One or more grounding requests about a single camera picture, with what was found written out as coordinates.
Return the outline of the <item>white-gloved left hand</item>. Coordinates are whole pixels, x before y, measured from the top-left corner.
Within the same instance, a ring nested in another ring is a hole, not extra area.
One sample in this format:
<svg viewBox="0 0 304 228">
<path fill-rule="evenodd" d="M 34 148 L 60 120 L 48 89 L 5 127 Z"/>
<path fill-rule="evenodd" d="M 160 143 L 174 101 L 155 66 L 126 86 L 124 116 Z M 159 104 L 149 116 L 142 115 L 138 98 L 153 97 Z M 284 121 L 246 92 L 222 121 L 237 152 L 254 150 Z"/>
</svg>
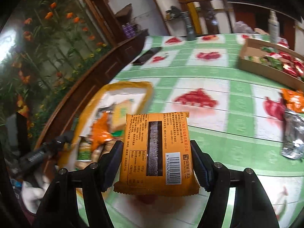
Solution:
<svg viewBox="0 0 304 228">
<path fill-rule="evenodd" d="M 47 176 L 38 170 L 33 174 L 31 182 L 23 181 L 21 197 L 24 206 L 29 212 L 36 214 L 50 183 Z"/>
</svg>

